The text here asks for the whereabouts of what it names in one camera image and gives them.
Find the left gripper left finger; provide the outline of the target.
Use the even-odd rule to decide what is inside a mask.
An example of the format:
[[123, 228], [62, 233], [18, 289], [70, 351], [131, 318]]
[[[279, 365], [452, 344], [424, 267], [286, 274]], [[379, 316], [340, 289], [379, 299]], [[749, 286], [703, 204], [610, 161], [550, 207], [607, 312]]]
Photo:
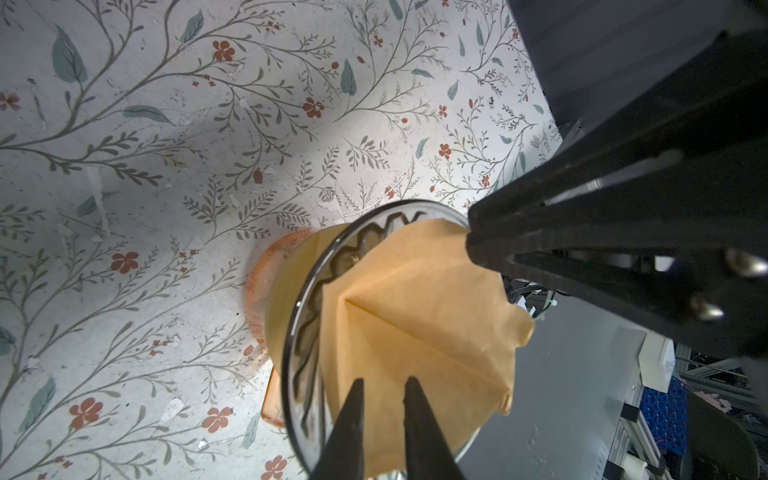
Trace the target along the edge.
[[361, 480], [364, 476], [365, 386], [356, 379], [334, 424], [311, 480]]

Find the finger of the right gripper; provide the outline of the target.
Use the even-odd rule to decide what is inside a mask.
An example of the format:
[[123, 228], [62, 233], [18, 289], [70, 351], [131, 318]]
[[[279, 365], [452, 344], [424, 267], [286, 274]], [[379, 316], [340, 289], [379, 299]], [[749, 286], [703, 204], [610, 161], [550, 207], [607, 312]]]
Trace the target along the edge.
[[767, 355], [767, 279], [734, 271], [722, 250], [682, 252], [663, 272], [552, 253], [515, 253], [508, 240], [471, 233], [473, 263], [567, 293], [717, 357]]
[[472, 206], [473, 233], [593, 180], [627, 178], [679, 151], [708, 154], [767, 132], [767, 33], [716, 40], [583, 138]]

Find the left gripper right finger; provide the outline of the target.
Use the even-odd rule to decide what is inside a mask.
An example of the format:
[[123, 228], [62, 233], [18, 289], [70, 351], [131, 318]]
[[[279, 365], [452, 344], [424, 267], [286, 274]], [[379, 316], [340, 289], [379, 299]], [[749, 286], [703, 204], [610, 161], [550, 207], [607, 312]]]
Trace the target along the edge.
[[464, 480], [416, 377], [405, 385], [406, 473], [410, 480]]

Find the wooden dripper ring stand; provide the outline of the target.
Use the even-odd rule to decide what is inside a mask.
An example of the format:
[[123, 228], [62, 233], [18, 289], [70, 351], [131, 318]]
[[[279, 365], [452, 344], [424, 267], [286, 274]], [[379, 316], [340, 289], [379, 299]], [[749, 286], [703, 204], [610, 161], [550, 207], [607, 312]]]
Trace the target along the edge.
[[266, 304], [265, 340], [277, 372], [282, 371], [289, 324], [304, 284], [320, 255], [345, 228], [346, 224], [338, 224], [312, 232], [288, 250], [276, 271]]

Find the orange glass carafe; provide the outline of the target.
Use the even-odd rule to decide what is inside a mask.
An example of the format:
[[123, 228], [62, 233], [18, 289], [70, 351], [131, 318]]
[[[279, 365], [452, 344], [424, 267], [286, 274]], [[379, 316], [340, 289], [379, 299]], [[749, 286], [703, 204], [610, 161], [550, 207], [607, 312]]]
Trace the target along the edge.
[[281, 380], [278, 372], [282, 343], [268, 339], [267, 313], [269, 296], [274, 280], [284, 261], [314, 233], [315, 231], [312, 229], [303, 229], [291, 232], [276, 240], [256, 261], [246, 284], [245, 312], [248, 327], [254, 339], [265, 350], [268, 358], [273, 363], [261, 407], [260, 418], [278, 429], [285, 429], [280, 393]]

